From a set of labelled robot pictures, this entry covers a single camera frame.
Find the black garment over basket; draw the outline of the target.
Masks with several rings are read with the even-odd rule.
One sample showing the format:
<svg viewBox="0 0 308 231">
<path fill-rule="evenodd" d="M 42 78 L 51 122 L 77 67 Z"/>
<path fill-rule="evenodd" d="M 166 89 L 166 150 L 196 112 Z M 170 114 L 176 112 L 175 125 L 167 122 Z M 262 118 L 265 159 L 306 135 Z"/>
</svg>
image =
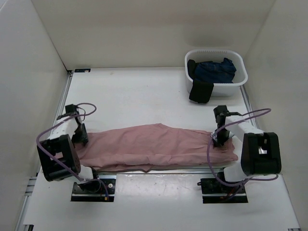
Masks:
<svg viewBox="0 0 308 231">
<path fill-rule="evenodd" d="M 208 103 L 214 88 L 213 81 L 207 76 L 207 72 L 202 68 L 201 63 L 196 63 L 190 59 L 187 62 L 187 68 L 193 83 L 189 100 L 201 104 Z"/>
</svg>

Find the aluminium table frame rail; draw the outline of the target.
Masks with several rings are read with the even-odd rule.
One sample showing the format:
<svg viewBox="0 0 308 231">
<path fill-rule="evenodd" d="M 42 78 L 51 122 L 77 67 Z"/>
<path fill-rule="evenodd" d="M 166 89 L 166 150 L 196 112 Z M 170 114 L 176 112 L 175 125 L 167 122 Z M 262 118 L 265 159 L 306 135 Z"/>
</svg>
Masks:
<svg viewBox="0 0 308 231">
<path fill-rule="evenodd" d="M 181 68 L 114 68 L 92 69 L 89 73 L 71 74 L 65 86 L 57 113 L 69 103 L 92 103 L 97 111 L 86 119 L 89 131 L 101 131 L 139 124 L 162 123 L 176 128 L 216 128 L 213 109 L 221 104 L 231 111 L 250 110 L 246 95 L 237 90 L 231 97 L 214 97 L 207 105 L 189 102 L 185 72 Z M 144 174 L 129 172 L 125 175 Z M 209 176 L 206 168 L 152 171 L 147 174 L 199 174 Z M 33 179 L 34 187 L 38 176 Z M 31 196 L 25 199 L 19 231 L 35 231 L 25 224 Z"/>
</svg>

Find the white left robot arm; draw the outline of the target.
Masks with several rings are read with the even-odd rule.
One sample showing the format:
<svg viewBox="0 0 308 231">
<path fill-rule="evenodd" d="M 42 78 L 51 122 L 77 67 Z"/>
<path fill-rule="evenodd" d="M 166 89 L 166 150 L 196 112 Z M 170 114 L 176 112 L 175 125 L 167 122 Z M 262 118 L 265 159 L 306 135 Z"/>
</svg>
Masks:
<svg viewBox="0 0 308 231">
<path fill-rule="evenodd" d="M 41 168 L 47 181 L 61 181 L 75 177 L 91 193 L 101 187 L 95 170 L 81 164 L 75 148 L 89 143 L 84 119 L 96 112 L 92 103 L 69 104 L 64 114 L 57 116 L 53 127 L 41 132 L 37 138 L 37 150 Z"/>
</svg>

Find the pink trousers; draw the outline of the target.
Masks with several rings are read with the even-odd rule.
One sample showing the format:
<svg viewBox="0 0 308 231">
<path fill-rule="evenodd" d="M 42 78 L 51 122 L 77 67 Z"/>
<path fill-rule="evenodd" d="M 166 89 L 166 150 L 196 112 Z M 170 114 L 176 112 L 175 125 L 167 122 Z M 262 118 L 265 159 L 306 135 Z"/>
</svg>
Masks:
<svg viewBox="0 0 308 231">
<path fill-rule="evenodd" d="M 207 164 L 206 151 L 211 133 L 150 124 L 88 133 L 89 143 L 76 144 L 82 165 L 107 172 L 195 167 Z M 212 164 L 238 160 L 232 141 L 211 147 Z"/>
</svg>

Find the white front cover board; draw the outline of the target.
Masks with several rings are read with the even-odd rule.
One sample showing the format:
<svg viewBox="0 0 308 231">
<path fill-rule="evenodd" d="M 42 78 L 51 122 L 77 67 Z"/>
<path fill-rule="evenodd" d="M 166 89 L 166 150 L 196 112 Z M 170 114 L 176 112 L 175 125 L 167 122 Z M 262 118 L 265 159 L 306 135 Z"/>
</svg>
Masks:
<svg viewBox="0 0 308 231">
<path fill-rule="evenodd" d="M 119 174 L 113 202 L 72 202 L 72 183 L 39 175 L 25 217 L 38 231 L 298 228 L 283 178 L 251 181 L 247 203 L 204 204 L 199 174 Z"/>
</svg>

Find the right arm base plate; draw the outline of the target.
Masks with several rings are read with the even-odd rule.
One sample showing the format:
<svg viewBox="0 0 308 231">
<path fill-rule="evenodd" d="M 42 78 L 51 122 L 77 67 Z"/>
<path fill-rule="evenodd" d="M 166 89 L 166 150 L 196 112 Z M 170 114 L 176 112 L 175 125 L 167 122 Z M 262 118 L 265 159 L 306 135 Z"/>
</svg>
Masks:
<svg viewBox="0 0 308 231">
<path fill-rule="evenodd" d="M 215 178 L 202 178 L 197 183 L 201 187 L 203 204 L 245 204 L 248 203 L 243 185 L 225 186 Z"/>
</svg>

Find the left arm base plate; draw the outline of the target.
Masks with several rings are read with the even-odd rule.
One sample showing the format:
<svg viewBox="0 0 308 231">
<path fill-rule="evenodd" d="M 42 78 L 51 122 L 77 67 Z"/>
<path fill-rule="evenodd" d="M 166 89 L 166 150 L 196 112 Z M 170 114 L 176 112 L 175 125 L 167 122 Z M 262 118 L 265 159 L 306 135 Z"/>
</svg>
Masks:
<svg viewBox="0 0 308 231">
<path fill-rule="evenodd" d="M 108 197 L 106 197 L 106 190 L 100 182 L 95 181 L 83 184 L 74 182 L 71 202 L 113 202 L 116 191 L 116 175 L 99 175 L 99 178 L 107 188 Z"/>
</svg>

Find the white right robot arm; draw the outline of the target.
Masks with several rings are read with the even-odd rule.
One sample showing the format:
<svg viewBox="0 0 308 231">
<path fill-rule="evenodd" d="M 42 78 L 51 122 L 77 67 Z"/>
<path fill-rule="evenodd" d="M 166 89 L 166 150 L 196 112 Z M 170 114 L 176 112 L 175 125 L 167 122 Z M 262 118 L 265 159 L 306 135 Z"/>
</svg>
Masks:
<svg viewBox="0 0 308 231">
<path fill-rule="evenodd" d="M 271 109 L 264 108 L 240 114 L 230 112 L 225 105 L 214 108 L 217 129 L 210 135 L 206 157 L 219 191 L 225 193 L 232 187 L 245 185 L 250 180 L 264 181 L 265 175 L 280 174 L 282 163 L 278 135 L 264 132 L 250 123 L 251 119 L 270 111 Z M 222 147 L 233 137 L 242 142 L 240 162 L 224 168 L 223 176 L 219 177 L 212 167 L 209 148 Z"/>
</svg>

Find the dark blue trousers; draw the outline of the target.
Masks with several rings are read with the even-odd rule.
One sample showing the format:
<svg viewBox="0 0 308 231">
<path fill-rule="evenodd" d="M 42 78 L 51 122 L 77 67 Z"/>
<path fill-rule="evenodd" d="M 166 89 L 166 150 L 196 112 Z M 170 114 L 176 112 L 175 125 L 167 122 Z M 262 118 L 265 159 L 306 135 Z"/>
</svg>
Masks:
<svg viewBox="0 0 308 231">
<path fill-rule="evenodd" d="M 232 83 L 237 71 L 232 60 L 224 58 L 222 62 L 206 61 L 200 62 L 202 68 L 207 72 L 207 76 L 213 83 Z"/>
</svg>

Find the white plastic basket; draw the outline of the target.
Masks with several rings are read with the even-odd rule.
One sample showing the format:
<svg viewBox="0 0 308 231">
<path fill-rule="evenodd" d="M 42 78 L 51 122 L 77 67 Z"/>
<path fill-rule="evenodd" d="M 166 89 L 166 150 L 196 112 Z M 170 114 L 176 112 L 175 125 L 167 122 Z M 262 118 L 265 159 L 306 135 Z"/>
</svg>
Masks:
<svg viewBox="0 0 308 231">
<path fill-rule="evenodd" d="M 186 89 L 193 82 L 213 84 L 213 97 L 230 97 L 248 80 L 242 57 L 226 49 L 195 49 L 184 58 Z"/>
</svg>

